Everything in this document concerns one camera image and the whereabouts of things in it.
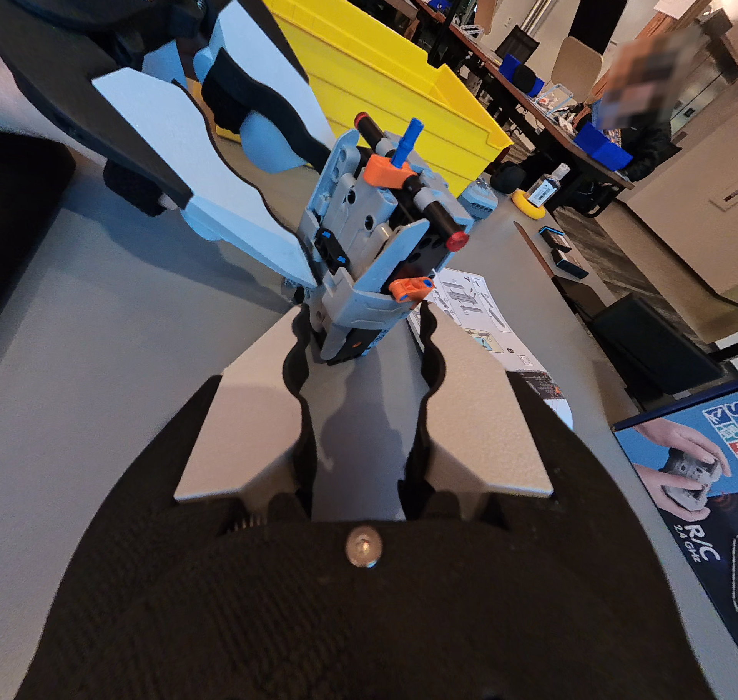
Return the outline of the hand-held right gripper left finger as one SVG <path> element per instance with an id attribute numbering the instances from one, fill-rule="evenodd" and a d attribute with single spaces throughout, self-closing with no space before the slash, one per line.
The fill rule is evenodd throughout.
<path id="1" fill-rule="evenodd" d="M 309 376 L 308 307 L 294 307 L 223 371 L 187 465 L 178 502 L 280 492 L 312 502 L 317 447 L 301 388 Z"/>

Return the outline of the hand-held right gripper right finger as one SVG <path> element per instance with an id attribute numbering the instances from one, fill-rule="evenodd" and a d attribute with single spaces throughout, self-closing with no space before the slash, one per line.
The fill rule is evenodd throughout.
<path id="1" fill-rule="evenodd" d="M 421 374 L 429 390 L 400 498 L 439 491 L 458 498 L 551 496 L 549 475 L 502 364 L 434 303 L 423 301 L 419 310 Z"/>

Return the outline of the small black blue connector piece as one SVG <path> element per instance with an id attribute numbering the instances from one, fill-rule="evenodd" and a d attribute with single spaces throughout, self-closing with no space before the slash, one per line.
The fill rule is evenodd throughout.
<path id="1" fill-rule="evenodd" d="M 350 269 L 350 261 L 346 252 L 333 232 L 320 227 L 313 243 L 320 260 L 326 265 L 329 272 L 334 274 L 339 268 Z"/>

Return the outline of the grey building block robot model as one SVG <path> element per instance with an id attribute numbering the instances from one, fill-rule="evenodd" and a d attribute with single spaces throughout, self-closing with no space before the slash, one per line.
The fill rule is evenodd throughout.
<path id="1" fill-rule="evenodd" d="M 412 118 L 392 138 L 366 112 L 337 141 L 301 216 L 298 238 L 317 276 L 296 293 L 309 308 L 320 359 L 365 356 L 416 302 L 395 300 L 394 280 L 434 278 L 465 248 L 473 219 L 445 179 L 412 156 L 424 123 Z M 333 232 L 350 269 L 327 270 L 314 248 L 320 227 Z"/>

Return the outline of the grey desk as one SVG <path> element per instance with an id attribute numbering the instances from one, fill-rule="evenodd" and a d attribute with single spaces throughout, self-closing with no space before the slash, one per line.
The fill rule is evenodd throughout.
<path id="1" fill-rule="evenodd" d="M 2 310 L 2 698 L 14 698 L 79 540 L 144 447 L 290 307 L 281 277 L 178 213 L 149 218 L 76 157 L 58 212 Z M 736 646 L 610 431 L 622 382 L 499 206 L 451 265 L 482 275 L 558 382 L 578 437 L 620 486 L 667 571 L 715 695 Z"/>

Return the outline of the yellow plastic bin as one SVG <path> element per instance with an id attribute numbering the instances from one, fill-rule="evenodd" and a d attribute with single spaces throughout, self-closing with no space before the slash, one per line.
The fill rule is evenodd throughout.
<path id="1" fill-rule="evenodd" d="M 396 136 L 424 123 L 415 151 L 455 197 L 512 146 L 446 65 L 346 0 L 263 0 L 309 76 L 336 137 L 367 112 Z"/>

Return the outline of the open instruction manual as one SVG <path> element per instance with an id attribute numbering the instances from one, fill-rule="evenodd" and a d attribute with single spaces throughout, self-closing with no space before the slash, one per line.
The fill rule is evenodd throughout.
<path id="1" fill-rule="evenodd" d="M 390 291 L 395 300 L 416 302 L 407 322 L 421 348 L 419 301 L 426 300 L 435 303 L 507 371 L 520 374 L 573 429 L 573 415 L 562 390 L 506 322 L 482 275 L 444 268 L 434 278 L 394 280 Z"/>

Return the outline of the black perforated board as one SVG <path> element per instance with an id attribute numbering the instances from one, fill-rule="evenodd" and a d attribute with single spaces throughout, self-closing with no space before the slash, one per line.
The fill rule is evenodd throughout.
<path id="1" fill-rule="evenodd" d="M 14 288 L 76 169 L 64 145 L 1 134 L 1 300 Z"/>

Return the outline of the black case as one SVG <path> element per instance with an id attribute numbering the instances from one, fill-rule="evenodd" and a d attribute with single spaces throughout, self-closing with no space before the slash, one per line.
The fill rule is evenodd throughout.
<path id="1" fill-rule="evenodd" d="M 606 307 L 588 327 L 627 384 L 673 395 L 723 376 L 719 363 L 636 295 Z"/>

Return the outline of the blue robot kit box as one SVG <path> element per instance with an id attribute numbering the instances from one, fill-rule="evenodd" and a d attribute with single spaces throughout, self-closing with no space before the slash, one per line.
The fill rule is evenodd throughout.
<path id="1" fill-rule="evenodd" d="M 618 422 L 613 432 L 736 641 L 736 382 Z"/>

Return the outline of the yellow tape roll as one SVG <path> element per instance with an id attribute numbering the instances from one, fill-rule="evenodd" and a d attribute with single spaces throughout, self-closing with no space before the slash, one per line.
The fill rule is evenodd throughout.
<path id="1" fill-rule="evenodd" d="M 529 199 L 526 197 L 526 193 L 522 189 L 516 189 L 512 195 L 510 196 L 511 200 L 513 202 L 513 205 L 523 214 L 530 217 L 533 220 L 541 220 L 543 219 L 547 211 L 543 206 L 534 205 L 529 201 Z"/>

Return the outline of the blue storage bin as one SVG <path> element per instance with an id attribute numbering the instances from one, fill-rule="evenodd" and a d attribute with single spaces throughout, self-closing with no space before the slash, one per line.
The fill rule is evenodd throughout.
<path id="1" fill-rule="evenodd" d="M 537 96 L 544 85 L 543 80 L 537 77 L 531 68 L 510 53 L 503 58 L 499 73 L 517 90 L 530 98 Z"/>
<path id="2" fill-rule="evenodd" d="M 632 162 L 632 155 L 611 141 L 589 121 L 584 122 L 573 143 L 605 169 L 618 171 Z"/>

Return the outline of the grey battery box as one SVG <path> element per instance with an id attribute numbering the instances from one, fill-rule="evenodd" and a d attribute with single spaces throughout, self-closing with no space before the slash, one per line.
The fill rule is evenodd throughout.
<path id="1" fill-rule="evenodd" d="M 476 222 L 492 215 L 498 205 L 497 194 L 483 177 L 470 183 L 457 200 Z"/>

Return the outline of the brown work table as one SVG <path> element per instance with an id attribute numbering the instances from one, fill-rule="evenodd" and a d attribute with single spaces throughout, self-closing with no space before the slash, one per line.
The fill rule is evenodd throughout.
<path id="1" fill-rule="evenodd" d="M 489 93 L 493 118 L 499 125 L 503 125 L 507 120 L 512 121 L 537 151 L 549 151 L 553 143 L 565 149 L 574 165 L 571 172 L 574 179 L 572 186 L 577 186 L 582 180 L 592 179 L 614 185 L 617 194 L 634 188 L 633 182 L 623 177 L 621 173 L 606 169 L 604 165 L 586 154 L 564 129 L 536 106 L 532 99 L 502 76 L 493 62 L 492 55 L 484 53 L 475 39 L 466 36 L 461 28 L 453 23 L 449 31 L 478 60 L 478 64 L 473 68 L 480 72 L 481 89 Z"/>

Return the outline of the beige chair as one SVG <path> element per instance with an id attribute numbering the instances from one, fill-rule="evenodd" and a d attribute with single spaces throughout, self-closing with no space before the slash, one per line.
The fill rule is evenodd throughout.
<path id="1" fill-rule="evenodd" d="M 603 56 L 573 36 L 562 41 L 549 81 L 562 85 L 577 103 L 584 103 L 602 69 Z"/>

